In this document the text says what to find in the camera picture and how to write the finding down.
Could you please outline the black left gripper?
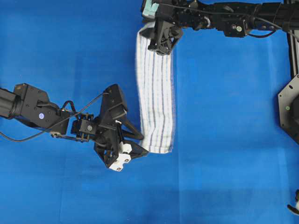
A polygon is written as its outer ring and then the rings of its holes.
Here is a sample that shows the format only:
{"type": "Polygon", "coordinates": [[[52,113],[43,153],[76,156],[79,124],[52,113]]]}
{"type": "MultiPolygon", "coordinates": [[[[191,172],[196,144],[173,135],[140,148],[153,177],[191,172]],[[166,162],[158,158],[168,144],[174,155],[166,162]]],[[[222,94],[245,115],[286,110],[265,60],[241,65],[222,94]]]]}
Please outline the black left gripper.
{"type": "Polygon", "coordinates": [[[132,159],[146,156],[149,152],[135,142],[124,137],[143,140],[143,134],[128,120],[114,121],[111,125],[97,124],[91,114],[82,114],[73,121],[71,134],[79,141],[93,141],[94,151],[102,159],[105,166],[120,172],[123,165],[132,159]]]}

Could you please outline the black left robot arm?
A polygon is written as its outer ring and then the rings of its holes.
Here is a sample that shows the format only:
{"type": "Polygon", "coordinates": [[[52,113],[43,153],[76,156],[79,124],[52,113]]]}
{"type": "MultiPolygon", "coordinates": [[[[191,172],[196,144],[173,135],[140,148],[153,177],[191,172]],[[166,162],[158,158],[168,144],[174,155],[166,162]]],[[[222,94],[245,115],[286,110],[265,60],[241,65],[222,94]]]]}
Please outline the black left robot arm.
{"type": "Polygon", "coordinates": [[[120,172],[132,159],[144,157],[148,150],[136,140],[144,136],[127,118],[127,102],[119,85],[107,87],[97,117],[77,111],[74,102],[67,100],[59,107],[48,94],[23,83],[10,92],[0,90],[0,116],[49,133],[53,138],[94,143],[94,151],[105,166],[120,172]]]}

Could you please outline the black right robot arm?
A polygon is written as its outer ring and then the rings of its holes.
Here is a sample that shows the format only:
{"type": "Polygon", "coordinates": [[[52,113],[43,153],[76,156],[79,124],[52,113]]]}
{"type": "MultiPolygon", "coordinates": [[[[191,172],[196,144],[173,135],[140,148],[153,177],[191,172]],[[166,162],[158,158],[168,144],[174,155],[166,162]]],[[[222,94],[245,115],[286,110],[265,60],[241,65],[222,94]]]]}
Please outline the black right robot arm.
{"type": "Polygon", "coordinates": [[[183,29],[216,29],[226,37],[246,37],[252,30],[290,33],[299,28],[299,3],[220,2],[199,0],[144,0],[142,16],[153,21],[143,36],[150,39],[148,49],[169,55],[183,35],[183,29]]]}

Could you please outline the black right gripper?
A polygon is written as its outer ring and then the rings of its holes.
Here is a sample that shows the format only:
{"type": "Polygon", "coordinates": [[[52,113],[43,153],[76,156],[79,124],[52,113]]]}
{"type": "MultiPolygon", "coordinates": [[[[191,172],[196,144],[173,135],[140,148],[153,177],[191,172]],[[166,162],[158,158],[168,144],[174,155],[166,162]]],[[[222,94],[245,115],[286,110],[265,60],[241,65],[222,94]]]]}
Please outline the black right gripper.
{"type": "Polygon", "coordinates": [[[154,3],[158,4],[158,9],[148,50],[158,51],[160,56],[169,55],[183,35],[175,18],[175,6],[181,5],[182,0],[155,0],[154,3]]]}

